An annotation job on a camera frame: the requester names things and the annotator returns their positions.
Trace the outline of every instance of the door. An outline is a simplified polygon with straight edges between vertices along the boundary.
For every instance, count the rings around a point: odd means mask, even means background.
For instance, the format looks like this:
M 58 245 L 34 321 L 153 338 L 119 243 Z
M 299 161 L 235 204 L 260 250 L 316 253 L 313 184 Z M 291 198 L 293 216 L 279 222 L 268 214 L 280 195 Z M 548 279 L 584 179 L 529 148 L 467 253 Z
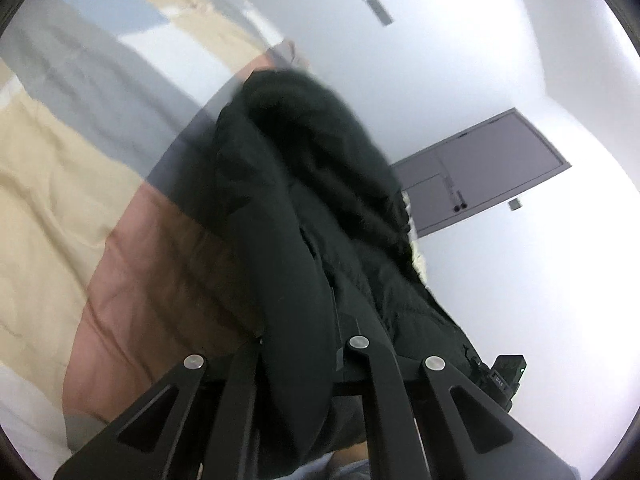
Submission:
M 398 162 L 418 236 L 536 186 L 571 165 L 516 110 Z

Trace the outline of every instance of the black bracket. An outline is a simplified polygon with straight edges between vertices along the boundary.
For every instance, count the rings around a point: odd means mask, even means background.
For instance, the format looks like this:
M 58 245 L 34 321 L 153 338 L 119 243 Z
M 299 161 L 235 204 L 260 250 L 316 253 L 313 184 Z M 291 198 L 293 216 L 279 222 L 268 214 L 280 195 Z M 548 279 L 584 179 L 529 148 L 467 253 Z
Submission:
M 351 330 L 334 396 L 362 396 L 373 480 L 574 480 L 455 367 L 396 356 Z M 54 480 L 254 480 L 259 355 L 251 341 L 231 361 L 187 357 Z

